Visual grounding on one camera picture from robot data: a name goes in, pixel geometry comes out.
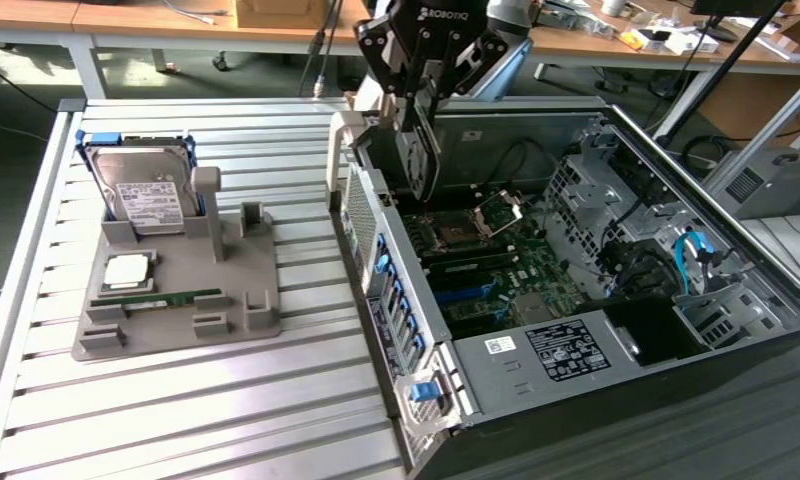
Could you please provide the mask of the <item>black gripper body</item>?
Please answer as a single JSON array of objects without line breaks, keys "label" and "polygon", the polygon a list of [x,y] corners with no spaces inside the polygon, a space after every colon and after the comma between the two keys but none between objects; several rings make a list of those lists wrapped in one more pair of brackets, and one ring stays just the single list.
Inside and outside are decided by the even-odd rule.
[{"label": "black gripper body", "polygon": [[486,1],[391,1],[390,27],[403,62],[443,60],[491,40]]}]

